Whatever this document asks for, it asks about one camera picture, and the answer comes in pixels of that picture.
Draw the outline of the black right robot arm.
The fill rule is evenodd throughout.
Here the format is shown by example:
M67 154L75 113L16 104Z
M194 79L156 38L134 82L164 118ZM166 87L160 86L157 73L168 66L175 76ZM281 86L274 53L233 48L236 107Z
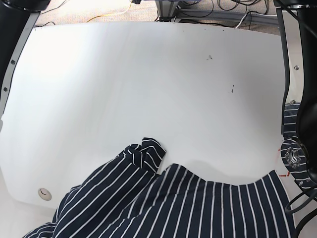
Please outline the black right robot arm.
M0 114L8 100L13 73L28 37L50 0L0 2Z

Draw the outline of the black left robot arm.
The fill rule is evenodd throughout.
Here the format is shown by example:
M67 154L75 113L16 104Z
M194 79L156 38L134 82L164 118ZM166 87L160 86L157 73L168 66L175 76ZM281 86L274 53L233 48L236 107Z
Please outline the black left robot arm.
M317 2L276 0L284 69L281 157L301 190L317 184Z

